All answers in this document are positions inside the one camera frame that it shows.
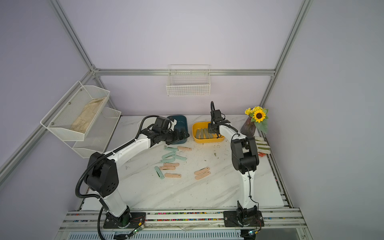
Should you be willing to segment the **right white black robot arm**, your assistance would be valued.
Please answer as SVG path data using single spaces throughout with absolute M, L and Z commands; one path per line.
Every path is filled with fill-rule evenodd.
M 256 140 L 241 134 L 228 120 L 211 120 L 208 131 L 230 141 L 232 164 L 241 178 L 237 220 L 240 225 L 247 225 L 259 217 L 259 203 L 254 199 L 255 173 L 260 163 Z

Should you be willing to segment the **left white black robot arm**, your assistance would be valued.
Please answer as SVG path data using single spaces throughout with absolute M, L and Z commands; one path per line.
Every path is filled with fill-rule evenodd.
M 178 125 L 179 121 L 174 117 L 144 117 L 133 139 L 109 152 L 95 152 L 90 156 L 87 168 L 76 184 L 76 197 L 96 198 L 112 219 L 126 226 L 124 221 L 129 222 L 132 217 L 118 190 L 120 168 L 136 155 L 157 144 L 171 145 L 186 140 L 190 136 L 188 128 Z

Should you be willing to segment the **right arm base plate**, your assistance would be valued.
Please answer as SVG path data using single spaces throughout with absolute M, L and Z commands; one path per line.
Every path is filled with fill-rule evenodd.
M 252 213 L 250 215 L 241 215 L 236 211 L 224 211 L 224 224 L 225 227 L 264 227 L 264 217 L 261 211 L 258 213 Z

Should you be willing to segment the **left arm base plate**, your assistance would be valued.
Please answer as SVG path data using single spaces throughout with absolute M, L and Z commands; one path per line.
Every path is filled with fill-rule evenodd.
M 135 229 L 139 227 L 139 224 L 144 224 L 146 220 L 145 212 L 133 212 L 123 214 L 117 218 L 110 213 L 106 214 L 106 220 L 104 222 L 104 229 Z

